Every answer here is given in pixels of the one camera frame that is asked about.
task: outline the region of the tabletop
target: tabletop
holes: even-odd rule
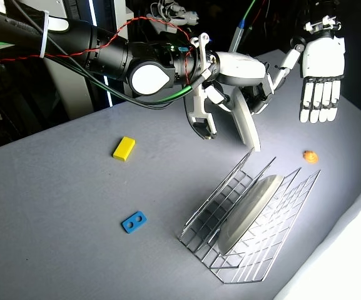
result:
[[[283,55],[259,58],[274,66]],[[204,141],[181,101],[163,111],[124,103],[0,147],[0,300],[273,299],[361,191],[361,111],[341,98],[334,122],[301,124],[301,88],[296,68],[254,116],[252,174],[274,156],[272,173],[322,170],[265,281],[222,284],[177,240],[248,151],[231,116],[209,106],[218,136]],[[126,162],[111,156],[123,136],[136,139]],[[147,222],[125,233],[139,210]]]

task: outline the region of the yellow block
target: yellow block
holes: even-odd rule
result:
[[[124,136],[113,153],[113,157],[121,161],[126,161],[135,144],[136,141],[134,139]]]

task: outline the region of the white zip tie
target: white zip tie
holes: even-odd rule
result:
[[[41,41],[41,50],[40,50],[40,58],[44,57],[45,48],[47,46],[47,37],[48,37],[48,23],[49,23],[49,11],[44,12],[44,29],[43,29],[43,39]]]

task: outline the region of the metal wire dish rack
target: metal wire dish rack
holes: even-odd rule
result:
[[[216,240],[221,225],[251,187],[263,176],[273,158],[254,178],[244,171],[251,151],[235,166],[186,222],[179,240],[223,283],[263,281],[305,202],[320,171],[293,185],[301,168],[285,176],[274,196],[226,255]]]

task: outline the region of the blue block with two holes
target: blue block with two holes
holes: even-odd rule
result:
[[[141,211],[138,211],[134,215],[124,220],[122,222],[122,226],[127,233],[132,233],[134,230],[141,227],[145,222],[147,222],[146,216]]]

